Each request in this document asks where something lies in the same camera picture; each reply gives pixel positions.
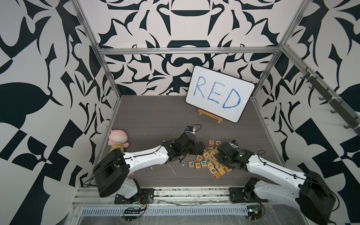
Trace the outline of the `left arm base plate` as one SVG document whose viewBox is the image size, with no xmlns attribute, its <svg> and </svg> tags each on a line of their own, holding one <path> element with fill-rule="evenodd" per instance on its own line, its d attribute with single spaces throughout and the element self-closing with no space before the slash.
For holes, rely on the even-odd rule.
<svg viewBox="0 0 360 225">
<path fill-rule="evenodd" d="M 153 188 L 143 188 L 140 192 L 130 199 L 126 199 L 125 197 L 116 194 L 114 204 L 148 204 L 152 203 L 154 199 L 154 191 Z"/>
</svg>

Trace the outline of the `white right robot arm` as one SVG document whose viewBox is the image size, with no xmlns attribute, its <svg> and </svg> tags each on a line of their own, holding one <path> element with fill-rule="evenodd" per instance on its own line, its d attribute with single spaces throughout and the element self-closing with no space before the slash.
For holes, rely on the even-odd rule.
<svg viewBox="0 0 360 225">
<path fill-rule="evenodd" d="M 318 173 L 284 168 L 263 159 L 259 154 L 238 148 L 236 141 L 223 142 L 217 150 L 218 162 L 227 168 L 244 170 L 272 181 L 269 184 L 251 178 L 243 188 L 231 188 L 231 202 L 261 203 L 270 200 L 301 211 L 307 219 L 318 225 L 331 222 L 331 213 L 338 197 Z"/>
</svg>

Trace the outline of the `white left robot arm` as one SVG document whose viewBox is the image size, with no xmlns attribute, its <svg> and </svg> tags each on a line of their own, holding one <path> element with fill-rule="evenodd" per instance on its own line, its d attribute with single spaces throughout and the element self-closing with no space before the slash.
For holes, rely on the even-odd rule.
<svg viewBox="0 0 360 225">
<path fill-rule="evenodd" d="M 154 165 L 182 161 L 187 155 L 199 155 L 205 150 L 205 144 L 196 140 L 194 132 L 187 131 L 178 139 L 144 151 L 122 152 L 117 142 L 112 148 L 93 169 L 99 196 L 117 194 L 134 203 L 141 199 L 143 191 L 137 180 L 128 178 L 130 174 Z"/>
</svg>

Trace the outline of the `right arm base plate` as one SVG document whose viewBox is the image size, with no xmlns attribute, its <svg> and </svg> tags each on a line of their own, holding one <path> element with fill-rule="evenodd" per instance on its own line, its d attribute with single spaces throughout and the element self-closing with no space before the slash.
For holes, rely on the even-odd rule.
<svg viewBox="0 0 360 225">
<path fill-rule="evenodd" d="M 247 187 L 231 187 L 229 188 L 229 196 L 232 203 L 258 203 L 262 201 L 253 189 Z"/>
</svg>

